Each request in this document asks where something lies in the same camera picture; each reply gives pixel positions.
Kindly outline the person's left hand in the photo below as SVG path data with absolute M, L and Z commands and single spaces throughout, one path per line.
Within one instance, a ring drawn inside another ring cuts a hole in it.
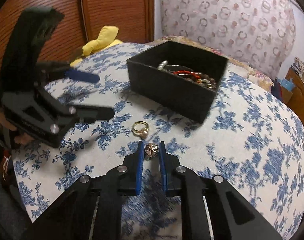
M 8 122 L 6 120 L 3 111 L 0 110 L 0 129 L 1 128 L 6 128 L 6 129 L 9 129 L 10 131 L 17 130 L 17 128 L 13 124 L 11 124 L 10 122 Z M 27 145 L 28 143 L 30 143 L 33 140 L 34 140 L 34 138 L 29 136 L 26 133 L 18 135 L 14 138 L 14 142 L 16 144 L 21 144 L 21 145 Z

